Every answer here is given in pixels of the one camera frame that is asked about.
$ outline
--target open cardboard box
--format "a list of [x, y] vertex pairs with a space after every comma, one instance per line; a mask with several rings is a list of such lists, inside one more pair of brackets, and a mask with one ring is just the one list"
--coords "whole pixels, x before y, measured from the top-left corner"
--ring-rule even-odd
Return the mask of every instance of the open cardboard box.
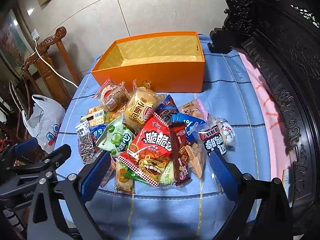
[[91, 71], [102, 85], [110, 76], [132, 90], [151, 82], [155, 92], [202, 91], [204, 56], [196, 32], [143, 34], [116, 40]]

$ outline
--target wall outlet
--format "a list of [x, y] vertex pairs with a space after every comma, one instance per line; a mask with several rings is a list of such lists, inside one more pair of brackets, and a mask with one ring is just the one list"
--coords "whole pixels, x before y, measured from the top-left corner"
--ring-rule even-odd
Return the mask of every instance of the wall outlet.
[[38, 32], [36, 29], [33, 30], [33, 32], [31, 33], [31, 36], [32, 36], [32, 40], [38, 40], [40, 38]]

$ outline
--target metal screw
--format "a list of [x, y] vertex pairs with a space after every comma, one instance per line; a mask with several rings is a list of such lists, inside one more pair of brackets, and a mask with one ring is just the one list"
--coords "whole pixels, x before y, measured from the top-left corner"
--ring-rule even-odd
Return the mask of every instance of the metal screw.
[[281, 184], [281, 180], [279, 178], [274, 178], [273, 181], [276, 183], [276, 184]]
[[52, 175], [52, 172], [51, 171], [48, 171], [46, 174], [45, 174], [45, 176], [48, 178], [48, 177], [50, 177]]
[[74, 174], [74, 173], [72, 173], [72, 174], [70, 174], [69, 176], [68, 176], [68, 180], [75, 180], [76, 179], [76, 177], [77, 177], [77, 175], [76, 174]]
[[249, 173], [243, 174], [243, 177], [244, 177], [245, 180], [251, 180], [252, 179], [252, 176]]
[[46, 181], [47, 181], [47, 180], [46, 180], [45, 178], [42, 178], [42, 179], [39, 180], [39, 183], [40, 183], [41, 185], [43, 185]]

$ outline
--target table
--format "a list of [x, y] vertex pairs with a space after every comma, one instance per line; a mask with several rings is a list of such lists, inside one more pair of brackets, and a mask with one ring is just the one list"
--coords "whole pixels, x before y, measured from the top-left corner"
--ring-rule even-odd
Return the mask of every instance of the table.
[[[210, 53], [208, 36], [199, 34], [204, 52], [206, 70], [203, 92], [171, 93], [177, 106], [201, 99], [211, 114], [225, 118], [234, 128], [236, 144], [225, 159], [237, 165], [242, 173], [256, 179], [270, 181], [270, 157], [263, 116], [239, 54]], [[93, 68], [99, 57], [92, 63]], [[60, 179], [78, 173], [83, 167], [77, 150], [75, 126], [87, 110], [98, 105], [92, 95], [98, 83], [88, 72], [77, 89], [57, 137], [55, 148], [64, 143], [71, 146], [71, 157], [57, 169]], [[202, 179], [191, 172], [191, 182], [184, 187], [153, 188], [135, 182], [135, 194], [114, 195], [114, 178], [99, 188], [93, 200], [86, 203], [97, 225], [113, 239], [212, 239], [230, 215], [234, 202], [227, 199], [211, 178], [212, 170], [206, 161]], [[72, 221], [64, 201], [65, 217]], [[257, 203], [249, 220], [254, 219]]]

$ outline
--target red snack bag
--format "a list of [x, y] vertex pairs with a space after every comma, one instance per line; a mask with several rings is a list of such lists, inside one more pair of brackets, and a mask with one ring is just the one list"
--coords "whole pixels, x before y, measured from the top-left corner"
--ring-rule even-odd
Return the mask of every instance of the red snack bag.
[[176, 186], [190, 180], [188, 172], [189, 155], [186, 150], [187, 140], [185, 123], [173, 123], [170, 125], [170, 140], [172, 146], [173, 170]]
[[156, 114], [150, 117], [118, 160], [152, 186], [158, 186], [159, 177], [168, 165], [171, 154], [168, 125]]

